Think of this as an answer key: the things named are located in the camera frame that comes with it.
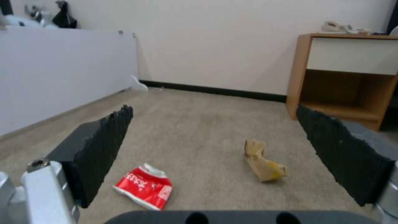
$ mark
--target beige carpet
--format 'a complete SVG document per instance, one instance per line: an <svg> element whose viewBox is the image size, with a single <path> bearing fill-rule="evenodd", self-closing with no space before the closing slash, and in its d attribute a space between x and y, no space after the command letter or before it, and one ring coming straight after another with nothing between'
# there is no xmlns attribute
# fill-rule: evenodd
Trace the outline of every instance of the beige carpet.
<svg viewBox="0 0 398 224"><path fill-rule="evenodd" d="M80 123L132 105L134 118L118 157L80 223L101 223L142 210L112 188L147 162L166 172L173 192L166 210L347 210L363 214L323 166L297 121L277 102L151 88L125 91L0 141L0 170L14 183ZM267 158L288 177L259 183L244 161L246 139L265 141Z"/></svg>

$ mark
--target white panel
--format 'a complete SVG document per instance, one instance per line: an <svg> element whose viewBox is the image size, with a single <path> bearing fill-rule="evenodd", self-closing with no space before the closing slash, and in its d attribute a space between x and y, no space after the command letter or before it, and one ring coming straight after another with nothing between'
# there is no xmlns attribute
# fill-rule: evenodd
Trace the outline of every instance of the white panel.
<svg viewBox="0 0 398 224"><path fill-rule="evenodd" d="M307 68L395 75L398 40L314 38Z"/></svg>
<svg viewBox="0 0 398 224"><path fill-rule="evenodd" d="M131 87L132 33L0 31L0 136Z"/></svg>

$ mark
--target white drawer front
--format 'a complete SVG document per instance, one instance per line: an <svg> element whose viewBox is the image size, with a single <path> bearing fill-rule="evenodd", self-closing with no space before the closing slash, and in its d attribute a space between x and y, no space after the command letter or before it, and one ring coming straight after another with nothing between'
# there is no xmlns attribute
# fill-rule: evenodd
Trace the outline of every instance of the white drawer front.
<svg viewBox="0 0 398 224"><path fill-rule="evenodd" d="M398 72L398 40L315 37L307 68L395 75Z"/></svg>

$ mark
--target crumpled paper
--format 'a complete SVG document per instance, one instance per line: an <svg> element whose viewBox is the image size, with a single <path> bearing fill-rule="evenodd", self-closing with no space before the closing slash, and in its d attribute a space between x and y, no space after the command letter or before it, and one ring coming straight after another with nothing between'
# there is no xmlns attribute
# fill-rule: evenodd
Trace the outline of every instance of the crumpled paper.
<svg viewBox="0 0 398 224"><path fill-rule="evenodd" d="M257 140L246 140L245 160L250 168L263 181L277 180L286 176L286 167L263 158L265 143Z"/></svg>

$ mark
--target hole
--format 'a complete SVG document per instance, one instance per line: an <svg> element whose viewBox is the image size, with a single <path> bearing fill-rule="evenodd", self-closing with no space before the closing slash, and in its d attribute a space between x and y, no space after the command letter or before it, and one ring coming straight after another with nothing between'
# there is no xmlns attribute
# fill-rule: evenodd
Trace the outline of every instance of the hole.
<svg viewBox="0 0 398 224"><path fill-rule="evenodd" d="M43 160L36 160L34 162L32 162L32 167L36 167L36 166L40 166L41 164L43 164Z"/></svg>
<svg viewBox="0 0 398 224"><path fill-rule="evenodd" d="M209 224L207 217L200 212L194 212L185 220L185 224Z"/></svg>
<svg viewBox="0 0 398 224"><path fill-rule="evenodd" d="M276 217L277 224L300 224L300 221L288 212L282 212Z"/></svg>

